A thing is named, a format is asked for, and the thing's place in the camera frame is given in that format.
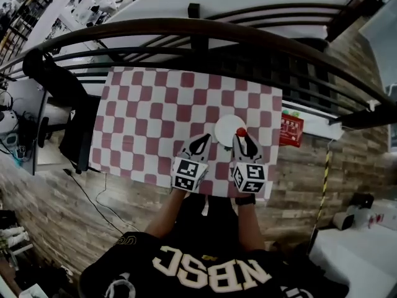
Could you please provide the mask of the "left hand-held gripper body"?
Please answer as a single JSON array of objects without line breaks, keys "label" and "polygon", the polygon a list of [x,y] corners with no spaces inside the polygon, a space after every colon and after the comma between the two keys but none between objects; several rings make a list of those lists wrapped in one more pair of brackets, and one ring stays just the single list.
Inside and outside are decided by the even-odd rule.
[{"label": "left hand-held gripper body", "polygon": [[186,192],[199,192],[199,186],[208,173],[209,151],[201,154],[189,153],[187,149],[175,157],[171,171],[173,188]]}]

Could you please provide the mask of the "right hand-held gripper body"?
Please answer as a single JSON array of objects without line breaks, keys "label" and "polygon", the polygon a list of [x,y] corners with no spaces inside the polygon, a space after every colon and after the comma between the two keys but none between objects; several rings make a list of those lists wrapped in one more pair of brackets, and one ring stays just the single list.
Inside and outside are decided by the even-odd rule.
[{"label": "right hand-held gripper body", "polygon": [[260,163],[232,162],[233,187],[242,194],[264,194],[268,182],[268,166]]}]

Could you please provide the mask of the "white round plate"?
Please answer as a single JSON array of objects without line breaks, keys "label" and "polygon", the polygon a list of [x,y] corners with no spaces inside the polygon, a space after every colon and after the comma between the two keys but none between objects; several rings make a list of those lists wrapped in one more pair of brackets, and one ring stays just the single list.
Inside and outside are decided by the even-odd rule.
[{"label": "white round plate", "polygon": [[242,118],[236,115],[224,115],[219,118],[215,124],[214,134],[219,144],[231,148],[233,146],[233,137],[239,129],[247,130],[246,124]]}]

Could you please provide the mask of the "person's left forearm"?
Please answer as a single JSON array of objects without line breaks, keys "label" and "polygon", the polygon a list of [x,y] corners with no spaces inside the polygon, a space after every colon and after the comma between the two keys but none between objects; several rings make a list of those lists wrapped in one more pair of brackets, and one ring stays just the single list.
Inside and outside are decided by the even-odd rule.
[{"label": "person's left forearm", "polygon": [[185,195],[186,192],[184,190],[173,189],[154,219],[145,229],[145,233],[156,238],[167,236],[174,227]]}]

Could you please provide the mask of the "person's right forearm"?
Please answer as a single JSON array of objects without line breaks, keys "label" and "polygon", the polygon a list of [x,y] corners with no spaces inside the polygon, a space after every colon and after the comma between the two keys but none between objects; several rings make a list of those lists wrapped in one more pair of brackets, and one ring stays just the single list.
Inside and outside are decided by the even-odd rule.
[{"label": "person's right forearm", "polygon": [[239,242],[246,251],[265,250],[254,204],[238,206],[238,233]]}]

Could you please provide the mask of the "black wristwatch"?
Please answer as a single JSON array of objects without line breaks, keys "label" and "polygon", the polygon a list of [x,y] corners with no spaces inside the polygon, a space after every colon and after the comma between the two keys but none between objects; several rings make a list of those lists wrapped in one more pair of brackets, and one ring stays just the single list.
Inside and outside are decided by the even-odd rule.
[{"label": "black wristwatch", "polygon": [[236,197],[235,199],[235,203],[238,206],[242,206],[242,205],[249,205],[249,204],[256,204],[256,197],[254,194],[248,194],[246,196],[243,197]]}]

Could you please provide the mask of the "red white checkered tablecloth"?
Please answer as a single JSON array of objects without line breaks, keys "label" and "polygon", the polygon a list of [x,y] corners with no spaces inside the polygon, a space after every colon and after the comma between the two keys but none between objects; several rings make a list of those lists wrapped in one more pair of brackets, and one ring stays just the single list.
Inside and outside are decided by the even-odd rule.
[{"label": "red white checkered tablecloth", "polygon": [[174,156],[190,137],[213,133],[220,117],[240,117],[263,147],[271,194],[282,116],[282,91],[214,74],[112,68],[92,136],[92,168],[159,187],[171,185]]}]

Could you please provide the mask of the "person's black trousers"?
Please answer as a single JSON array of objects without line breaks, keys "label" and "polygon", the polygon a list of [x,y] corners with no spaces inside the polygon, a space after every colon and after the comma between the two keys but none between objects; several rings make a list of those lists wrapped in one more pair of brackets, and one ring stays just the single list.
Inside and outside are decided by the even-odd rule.
[{"label": "person's black trousers", "polygon": [[231,200],[190,194],[182,201],[176,223],[165,240],[180,249],[211,256],[239,251],[238,216]]}]

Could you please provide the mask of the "yellow black striped pole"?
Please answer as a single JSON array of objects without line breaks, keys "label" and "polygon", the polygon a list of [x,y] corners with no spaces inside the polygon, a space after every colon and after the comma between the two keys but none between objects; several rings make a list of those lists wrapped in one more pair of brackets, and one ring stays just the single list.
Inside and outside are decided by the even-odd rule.
[{"label": "yellow black striped pole", "polygon": [[311,236],[310,236],[310,241],[309,241],[309,244],[308,244],[308,247],[307,247],[307,250],[306,250],[306,254],[307,255],[309,255],[309,253],[311,251],[311,248],[313,247],[314,239],[315,239],[315,236],[317,234],[318,222],[320,220],[322,209],[323,209],[323,205],[324,205],[324,202],[325,202],[327,183],[328,183],[328,175],[329,175],[330,155],[331,155],[331,152],[330,152],[330,149],[328,148],[327,152],[326,152],[326,162],[325,162],[325,167],[324,167],[324,177],[323,177],[323,188],[322,188],[321,201],[320,201],[320,204],[319,204],[319,209],[318,209],[318,212],[317,212],[316,220],[315,220],[314,225],[313,225],[312,233],[311,233]]}]

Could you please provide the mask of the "person's black printed shirt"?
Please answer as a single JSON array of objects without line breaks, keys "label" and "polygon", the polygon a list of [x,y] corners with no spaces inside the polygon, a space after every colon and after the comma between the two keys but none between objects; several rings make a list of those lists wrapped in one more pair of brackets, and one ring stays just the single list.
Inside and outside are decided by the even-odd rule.
[{"label": "person's black printed shirt", "polygon": [[212,257],[128,232],[87,267],[80,298],[347,298],[349,287],[309,261],[264,250]]}]

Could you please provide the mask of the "grey device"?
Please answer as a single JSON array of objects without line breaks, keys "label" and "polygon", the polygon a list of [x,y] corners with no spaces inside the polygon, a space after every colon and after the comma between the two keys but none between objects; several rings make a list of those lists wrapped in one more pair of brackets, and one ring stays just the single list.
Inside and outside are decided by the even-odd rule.
[{"label": "grey device", "polygon": [[340,231],[351,228],[354,223],[354,214],[347,212],[338,212],[332,218],[332,224]]}]

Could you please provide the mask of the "dark metal railing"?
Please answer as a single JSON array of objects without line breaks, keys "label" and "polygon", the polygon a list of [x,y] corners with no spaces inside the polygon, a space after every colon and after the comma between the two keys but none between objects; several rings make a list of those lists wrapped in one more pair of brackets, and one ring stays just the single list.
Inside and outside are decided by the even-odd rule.
[{"label": "dark metal railing", "polygon": [[339,60],[284,37],[279,29],[322,27],[333,41],[357,18],[347,6],[296,2],[248,7],[206,18],[190,4],[186,18],[123,20],[64,34],[0,62],[0,87],[25,76],[22,62],[50,56],[85,83],[115,66],[186,70],[281,89],[284,99],[324,114],[330,124],[367,129],[397,124],[397,100]]}]

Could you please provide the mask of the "white table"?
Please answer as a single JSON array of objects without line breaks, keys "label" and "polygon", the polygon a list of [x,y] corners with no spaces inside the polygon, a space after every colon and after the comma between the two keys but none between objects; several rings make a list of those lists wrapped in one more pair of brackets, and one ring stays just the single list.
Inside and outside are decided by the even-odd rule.
[{"label": "white table", "polygon": [[397,298],[397,231],[321,230],[309,257],[327,278],[349,286],[346,298]]}]

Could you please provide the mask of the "white headset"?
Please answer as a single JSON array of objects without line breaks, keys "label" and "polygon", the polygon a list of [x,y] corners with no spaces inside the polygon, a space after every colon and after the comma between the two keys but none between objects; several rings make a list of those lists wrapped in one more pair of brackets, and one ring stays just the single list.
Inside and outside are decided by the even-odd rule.
[{"label": "white headset", "polygon": [[19,120],[13,110],[0,111],[0,135],[18,130]]}]

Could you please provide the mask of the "red wall box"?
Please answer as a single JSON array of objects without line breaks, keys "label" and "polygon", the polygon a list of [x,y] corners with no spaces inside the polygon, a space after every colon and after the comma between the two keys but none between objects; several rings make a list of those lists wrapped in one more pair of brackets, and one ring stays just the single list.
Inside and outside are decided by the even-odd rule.
[{"label": "red wall box", "polygon": [[303,136],[303,126],[303,119],[293,115],[282,114],[279,145],[299,148]]}]

